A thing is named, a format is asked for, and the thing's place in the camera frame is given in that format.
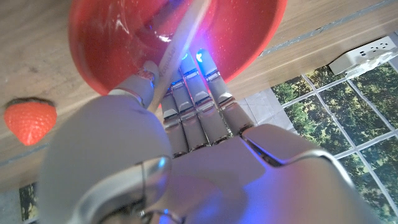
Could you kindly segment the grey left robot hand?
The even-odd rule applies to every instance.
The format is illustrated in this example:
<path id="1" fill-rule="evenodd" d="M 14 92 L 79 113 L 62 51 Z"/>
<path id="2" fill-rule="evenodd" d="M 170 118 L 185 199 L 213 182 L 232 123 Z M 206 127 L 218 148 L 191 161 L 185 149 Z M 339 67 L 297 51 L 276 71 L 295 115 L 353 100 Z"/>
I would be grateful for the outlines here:
<path id="1" fill-rule="evenodd" d="M 55 134 L 38 184 L 41 223 L 378 223 L 327 151 L 255 126 L 207 50 L 186 54 L 162 101 L 146 62 Z"/>

